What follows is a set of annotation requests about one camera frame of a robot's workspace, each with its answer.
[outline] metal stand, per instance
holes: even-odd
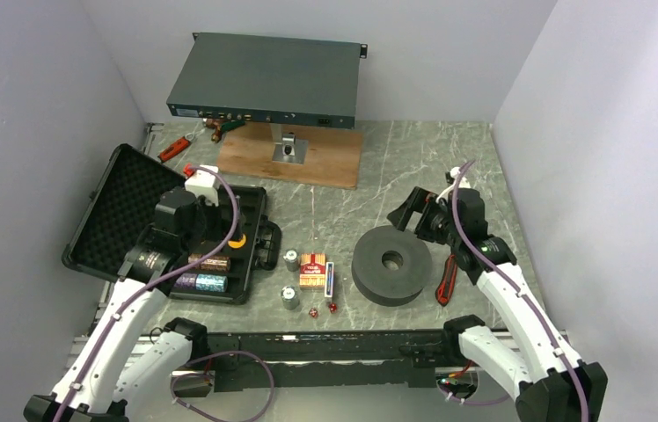
[[[270,123],[269,128],[272,131],[272,140],[274,141],[272,161],[303,164],[306,151],[308,151],[308,141],[297,139],[296,134],[292,132],[284,134],[282,125],[279,123]]]

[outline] silver canister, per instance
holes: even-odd
[[[298,289],[293,286],[283,287],[280,297],[282,298],[282,306],[287,310],[293,310],[301,304],[300,299],[298,299]]]
[[[288,271],[296,272],[301,267],[301,261],[298,258],[298,251],[295,249],[288,249],[285,252],[285,256],[282,257],[285,259],[285,266],[288,267]]]

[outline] marble tabletop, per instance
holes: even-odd
[[[457,278],[451,302],[445,308],[435,301],[447,246],[426,244],[433,257],[433,271],[422,293],[407,305],[386,308],[365,299],[353,283],[350,265],[355,243],[366,231],[388,225],[385,216],[401,205],[415,186],[439,192],[446,187],[444,173],[467,160],[477,163],[469,172],[472,187],[486,203],[490,232],[513,249],[531,290],[542,302],[510,194],[490,136],[483,122],[359,121],[363,133],[360,175],[356,190],[309,186],[295,182],[226,175],[233,185],[263,186],[269,197],[267,215],[282,229],[282,251],[323,252],[334,262],[335,301],[331,314],[322,292],[300,292],[297,310],[282,307],[280,291],[297,285],[297,273],[281,260],[272,272],[252,272],[252,291],[243,305],[224,305],[170,299],[148,330],[174,317],[207,325],[211,332],[226,331],[350,331],[442,328],[455,317],[475,314],[488,326],[503,327],[496,310],[463,275]],[[209,140],[211,131],[201,121],[173,122],[163,127],[150,147],[156,156],[171,142],[195,133],[197,141],[167,163],[181,171],[187,163],[215,164],[219,144]],[[413,229],[416,220],[407,226]],[[316,307],[318,317],[308,309]]]

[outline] blue can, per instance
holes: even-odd
[[[202,292],[225,293],[228,278],[224,275],[200,274],[197,276],[196,288]]]

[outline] small white box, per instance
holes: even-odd
[[[210,169],[215,173],[220,174],[219,169],[214,165],[200,165],[206,169]],[[184,188],[189,192],[194,193],[197,197],[204,196],[205,199],[209,200],[217,207],[217,189],[220,187],[220,182],[212,174],[198,170],[196,171],[191,178],[188,178],[184,182]]]

